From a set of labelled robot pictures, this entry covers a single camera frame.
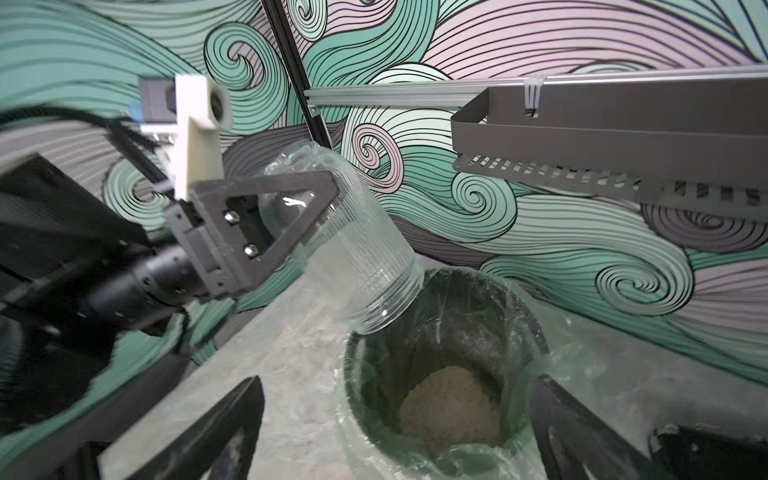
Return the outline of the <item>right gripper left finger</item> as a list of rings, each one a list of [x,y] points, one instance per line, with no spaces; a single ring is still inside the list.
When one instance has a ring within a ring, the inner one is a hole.
[[[246,479],[256,453],[264,407],[261,379],[244,379],[130,477]]]

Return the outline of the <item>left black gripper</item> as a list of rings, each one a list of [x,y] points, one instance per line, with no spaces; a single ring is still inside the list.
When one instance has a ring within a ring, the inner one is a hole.
[[[239,298],[314,234],[338,194],[328,171],[205,181],[191,187],[191,204],[173,202],[163,215],[204,296]]]

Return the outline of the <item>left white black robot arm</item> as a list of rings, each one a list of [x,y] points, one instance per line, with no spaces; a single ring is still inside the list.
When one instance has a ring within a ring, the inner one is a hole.
[[[38,154],[1,169],[1,431],[77,403],[124,331],[258,289],[337,197],[327,171],[203,181],[171,238],[108,208]]]

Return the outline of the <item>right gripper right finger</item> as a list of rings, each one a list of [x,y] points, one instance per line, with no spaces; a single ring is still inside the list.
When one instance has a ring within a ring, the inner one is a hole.
[[[528,415],[549,479],[671,479],[548,375]]]

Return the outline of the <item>glass oatmeal jar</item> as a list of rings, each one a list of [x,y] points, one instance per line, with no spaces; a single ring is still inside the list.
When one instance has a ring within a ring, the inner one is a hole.
[[[392,323],[418,295],[424,270],[352,164],[314,142],[290,145],[260,176],[329,172],[339,188],[292,253],[304,275],[361,334]]]

